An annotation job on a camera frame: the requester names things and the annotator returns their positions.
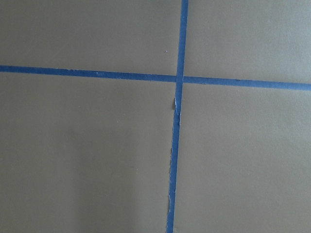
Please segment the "blue tape line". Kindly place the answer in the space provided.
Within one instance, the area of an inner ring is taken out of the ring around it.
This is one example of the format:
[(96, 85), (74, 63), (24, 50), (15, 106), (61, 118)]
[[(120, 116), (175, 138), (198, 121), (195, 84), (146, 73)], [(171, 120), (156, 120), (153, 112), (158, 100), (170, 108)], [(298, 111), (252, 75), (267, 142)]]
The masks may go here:
[(189, 8), (189, 2), (187, 0), (182, 0), (181, 1), (181, 15), (180, 15), (180, 32), (179, 32), (179, 42), (178, 42), (177, 70), (176, 70), (176, 81), (175, 81), (172, 151), (171, 151), (169, 194), (168, 194), (169, 206), (168, 206), (167, 224), (166, 224), (166, 232), (168, 233), (172, 233), (174, 230), (180, 118), (181, 118), (181, 108), (182, 108), (188, 8)]
[[(21, 67), (21, 66), (1, 65), (0, 70), (1, 72), (10, 72), (10, 73), (109, 78), (109, 79), (136, 80), (136, 81), (157, 81), (169, 83), (174, 83), (176, 82), (177, 79), (176, 76), (172, 75), (91, 71), (91, 70), (45, 68), (45, 67)], [(288, 83), (288, 82), (239, 80), (239, 79), (207, 78), (207, 77), (192, 77), (192, 76), (185, 76), (183, 78), (183, 82), (191, 84), (212, 84), (212, 85), (304, 90), (304, 91), (310, 91), (311, 89), (311, 85), (309, 83)]]

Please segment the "blue tape line left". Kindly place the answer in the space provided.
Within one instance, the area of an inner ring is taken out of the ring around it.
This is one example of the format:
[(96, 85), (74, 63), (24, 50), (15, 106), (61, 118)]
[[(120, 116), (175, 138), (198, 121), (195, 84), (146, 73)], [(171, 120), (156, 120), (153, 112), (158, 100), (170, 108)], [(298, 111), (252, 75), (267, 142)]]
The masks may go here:
[(179, 42), (178, 42), (177, 70), (176, 70), (176, 81), (175, 81), (172, 151), (171, 151), (169, 194), (168, 194), (169, 206), (168, 206), (167, 224), (166, 224), (166, 232), (168, 233), (172, 233), (174, 230), (180, 118), (181, 118), (181, 108), (182, 108), (188, 8), (189, 8), (189, 2), (187, 0), (182, 0), (181, 1), (181, 15), (180, 15), (180, 32), (179, 32)]

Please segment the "blue tape line back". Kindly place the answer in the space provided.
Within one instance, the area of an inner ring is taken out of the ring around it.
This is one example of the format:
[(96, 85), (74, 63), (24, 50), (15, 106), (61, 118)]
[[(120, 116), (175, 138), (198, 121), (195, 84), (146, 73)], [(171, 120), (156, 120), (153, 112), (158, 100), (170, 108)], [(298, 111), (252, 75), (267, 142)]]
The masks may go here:
[[(21, 66), (1, 65), (0, 70), (1, 72), (10, 72), (10, 73), (109, 78), (109, 79), (136, 80), (136, 81), (157, 81), (169, 83), (174, 83), (176, 82), (177, 79), (176, 76), (172, 75), (91, 71), (91, 70), (45, 68), (45, 67), (21, 67)], [(309, 83), (288, 83), (288, 82), (239, 80), (239, 79), (207, 78), (207, 77), (192, 77), (192, 76), (185, 76), (183, 78), (183, 82), (191, 84), (212, 84), (212, 85), (304, 90), (304, 91), (310, 91), (311, 89), (311, 85)]]

